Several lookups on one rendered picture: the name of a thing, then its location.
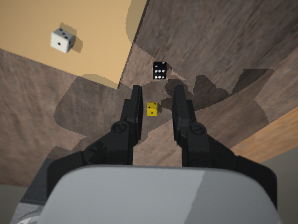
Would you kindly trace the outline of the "white die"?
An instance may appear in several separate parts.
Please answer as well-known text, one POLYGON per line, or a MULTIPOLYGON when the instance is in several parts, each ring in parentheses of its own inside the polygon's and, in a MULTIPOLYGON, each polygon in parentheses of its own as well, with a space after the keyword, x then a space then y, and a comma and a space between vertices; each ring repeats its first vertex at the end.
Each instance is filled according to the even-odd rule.
POLYGON ((74 41, 74 35, 58 28, 51 34, 51 47, 58 49, 64 53, 68 53, 74 41))

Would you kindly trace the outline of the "yellow die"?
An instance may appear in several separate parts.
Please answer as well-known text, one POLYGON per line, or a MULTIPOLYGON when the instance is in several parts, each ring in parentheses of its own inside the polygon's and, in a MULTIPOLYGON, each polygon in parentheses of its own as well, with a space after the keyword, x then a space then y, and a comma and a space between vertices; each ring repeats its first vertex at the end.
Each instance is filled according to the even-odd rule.
POLYGON ((147 116, 157 116, 157 105, 158 103, 155 102, 148 102, 147 103, 147 116))

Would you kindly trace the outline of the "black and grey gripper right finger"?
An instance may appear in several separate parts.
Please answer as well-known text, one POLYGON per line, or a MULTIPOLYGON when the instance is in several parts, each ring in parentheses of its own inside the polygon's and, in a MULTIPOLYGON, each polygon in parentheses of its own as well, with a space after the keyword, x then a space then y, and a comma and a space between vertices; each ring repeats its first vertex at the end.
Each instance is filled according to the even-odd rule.
POLYGON ((276 174, 264 165, 236 156, 208 135, 206 127, 197 122, 183 85, 174 87, 172 119, 174 141, 182 148, 182 167, 226 169, 249 176, 261 184, 277 210, 276 174))

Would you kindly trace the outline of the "black die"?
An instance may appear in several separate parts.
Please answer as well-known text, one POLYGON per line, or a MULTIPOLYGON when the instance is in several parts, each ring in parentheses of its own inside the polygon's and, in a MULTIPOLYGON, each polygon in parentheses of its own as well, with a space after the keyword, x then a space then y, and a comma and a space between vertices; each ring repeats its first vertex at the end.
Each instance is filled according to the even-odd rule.
POLYGON ((153 79, 166 79, 166 62, 153 62, 153 79))

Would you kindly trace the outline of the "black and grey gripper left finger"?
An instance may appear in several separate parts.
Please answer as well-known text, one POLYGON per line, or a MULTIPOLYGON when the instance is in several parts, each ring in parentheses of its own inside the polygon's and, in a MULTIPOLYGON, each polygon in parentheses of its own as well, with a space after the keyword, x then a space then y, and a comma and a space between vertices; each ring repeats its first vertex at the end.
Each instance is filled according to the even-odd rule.
POLYGON ((47 200, 59 180, 74 169, 88 165, 133 165, 133 147, 141 140, 142 120, 142 87, 133 85, 131 99, 125 99, 120 121, 111 126, 109 133, 84 151, 57 159, 48 166, 47 200))

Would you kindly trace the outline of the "tan square mat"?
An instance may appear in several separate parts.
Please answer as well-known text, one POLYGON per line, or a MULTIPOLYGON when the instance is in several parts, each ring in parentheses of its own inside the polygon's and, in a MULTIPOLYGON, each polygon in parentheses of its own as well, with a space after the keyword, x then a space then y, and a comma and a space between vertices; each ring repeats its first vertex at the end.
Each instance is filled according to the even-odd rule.
POLYGON ((117 89, 147 0, 0 0, 0 49, 117 89), (51 33, 74 35, 66 54, 51 33))

